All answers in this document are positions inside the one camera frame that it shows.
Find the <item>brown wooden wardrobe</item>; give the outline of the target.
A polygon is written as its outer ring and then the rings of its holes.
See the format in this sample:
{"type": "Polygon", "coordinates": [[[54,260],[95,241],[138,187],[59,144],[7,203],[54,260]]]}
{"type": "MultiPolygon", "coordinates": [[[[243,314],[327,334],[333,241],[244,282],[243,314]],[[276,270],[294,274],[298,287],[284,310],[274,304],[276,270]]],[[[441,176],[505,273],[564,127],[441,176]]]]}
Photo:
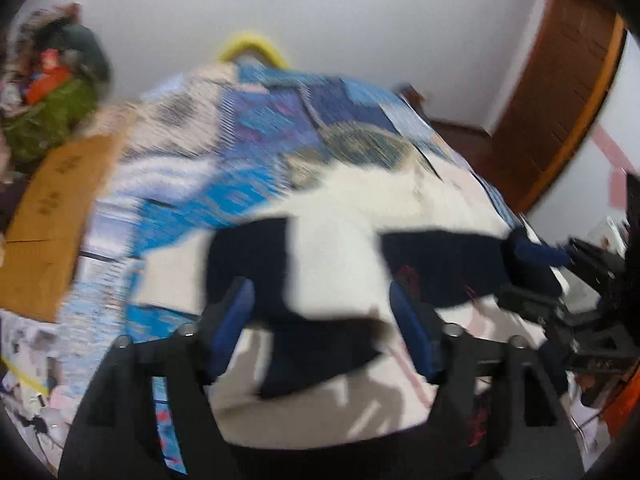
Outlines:
{"type": "Polygon", "coordinates": [[[513,211],[529,211],[582,145],[625,40],[611,0],[547,1],[525,70],[480,164],[513,211]]]}

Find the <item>yellow curved foam tube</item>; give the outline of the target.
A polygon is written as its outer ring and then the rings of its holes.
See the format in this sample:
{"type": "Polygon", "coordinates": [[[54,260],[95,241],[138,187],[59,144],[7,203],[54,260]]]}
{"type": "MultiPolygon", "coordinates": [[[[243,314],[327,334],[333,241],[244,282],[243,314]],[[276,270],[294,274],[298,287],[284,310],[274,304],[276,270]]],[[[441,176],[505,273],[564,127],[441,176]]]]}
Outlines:
{"type": "Polygon", "coordinates": [[[238,32],[229,37],[217,55],[217,60],[231,63],[247,53],[256,54],[268,66],[278,70],[290,68],[281,51],[266,37],[254,32],[238,32]]]}

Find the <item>white and navy fleece sweater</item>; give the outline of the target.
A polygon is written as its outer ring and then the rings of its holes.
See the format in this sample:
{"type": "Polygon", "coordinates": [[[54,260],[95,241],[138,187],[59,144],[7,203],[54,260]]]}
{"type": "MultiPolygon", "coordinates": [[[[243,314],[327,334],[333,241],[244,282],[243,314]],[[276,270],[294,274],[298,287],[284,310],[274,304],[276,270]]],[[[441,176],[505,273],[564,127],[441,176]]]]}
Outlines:
{"type": "Polygon", "coordinates": [[[131,300],[201,314],[234,278],[249,278],[252,316],[209,391],[210,409],[233,444],[324,448],[430,414],[435,388],[400,339],[393,281],[473,336],[541,343],[539,327],[495,302],[512,230],[480,182],[449,164],[334,162],[290,192],[255,168],[178,205],[144,204],[131,300]]]}

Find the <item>pile of clothes and boxes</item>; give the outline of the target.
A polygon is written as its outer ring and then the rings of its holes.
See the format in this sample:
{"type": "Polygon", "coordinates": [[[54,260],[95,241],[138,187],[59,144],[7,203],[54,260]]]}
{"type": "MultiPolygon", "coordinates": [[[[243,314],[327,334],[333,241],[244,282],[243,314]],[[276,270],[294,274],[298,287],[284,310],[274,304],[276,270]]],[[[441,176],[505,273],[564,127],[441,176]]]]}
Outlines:
{"type": "Polygon", "coordinates": [[[82,24],[78,2],[35,10],[1,53],[3,116],[23,113],[73,78],[98,88],[111,80],[111,62],[98,36],[82,24]]]}

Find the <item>white sliding wardrobe door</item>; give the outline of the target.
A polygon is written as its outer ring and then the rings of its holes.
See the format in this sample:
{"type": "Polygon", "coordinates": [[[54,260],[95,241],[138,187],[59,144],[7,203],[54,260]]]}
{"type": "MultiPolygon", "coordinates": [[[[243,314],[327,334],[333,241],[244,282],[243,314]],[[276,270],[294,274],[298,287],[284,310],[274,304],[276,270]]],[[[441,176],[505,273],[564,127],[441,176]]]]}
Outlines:
{"type": "Polygon", "coordinates": [[[576,155],[527,215],[548,242],[583,240],[626,212],[626,174],[639,171],[639,43],[628,34],[612,86],[576,155]]]}

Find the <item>blue patchwork bed cover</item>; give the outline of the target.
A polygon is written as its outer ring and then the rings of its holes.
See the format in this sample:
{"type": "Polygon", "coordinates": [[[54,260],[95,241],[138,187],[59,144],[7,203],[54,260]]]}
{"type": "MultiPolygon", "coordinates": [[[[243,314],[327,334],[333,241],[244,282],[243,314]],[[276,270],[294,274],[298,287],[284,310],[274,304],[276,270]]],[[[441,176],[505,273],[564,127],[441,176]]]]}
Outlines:
{"type": "MultiPolygon", "coordinates": [[[[203,313],[132,302],[142,266],[134,239],[146,203],[178,205],[221,179],[255,168],[269,170],[274,190],[290,192],[310,185],[334,162],[385,170],[436,170],[449,164],[480,182],[499,216],[518,227],[500,192],[405,99],[360,81],[260,65],[214,65],[182,77],[177,90],[139,103],[134,114],[124,154],[105,196],[93,207],[79,278],[60,315],[62,393],[73,400],[73,421],[116,338],[164,339],[198,322],[203,313]]],[[[165,379],[153,378],[152,388],[166,466],[176,472],[174,479],[189,479],[165,379]]],[[[410,445],[424,422],[324,448],[248,448],[224,440],[239,478],[388,478],[400,471],[397,451],[410,445]]]]}

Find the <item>green fabric laundry basket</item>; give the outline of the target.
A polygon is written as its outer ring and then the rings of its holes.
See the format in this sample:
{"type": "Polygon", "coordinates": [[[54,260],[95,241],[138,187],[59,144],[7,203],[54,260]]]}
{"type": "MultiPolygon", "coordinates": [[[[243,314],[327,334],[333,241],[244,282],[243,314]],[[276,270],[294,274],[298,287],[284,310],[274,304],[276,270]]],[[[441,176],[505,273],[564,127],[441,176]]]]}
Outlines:
{"type": "Polygon", "coordinates": [[[96,88],[88,80],[72,78],[24,112],[3,118],[2,132],[14,165],[40,162],[52,148],[68,142],[96,104],[96,88]]]}

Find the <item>wooden lap desk board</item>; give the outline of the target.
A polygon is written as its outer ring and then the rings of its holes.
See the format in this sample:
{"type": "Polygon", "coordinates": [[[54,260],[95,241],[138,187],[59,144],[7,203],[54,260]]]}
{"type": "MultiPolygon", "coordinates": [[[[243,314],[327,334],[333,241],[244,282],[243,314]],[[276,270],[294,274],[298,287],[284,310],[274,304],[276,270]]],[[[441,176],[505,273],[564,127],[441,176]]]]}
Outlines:
{"type": "Polygon", "coordinates": [[[1,307],[53,322],[70,287],[91,205],[126,143],[100,134],[50,151],[35,172],[6,233],[1,307]]]}

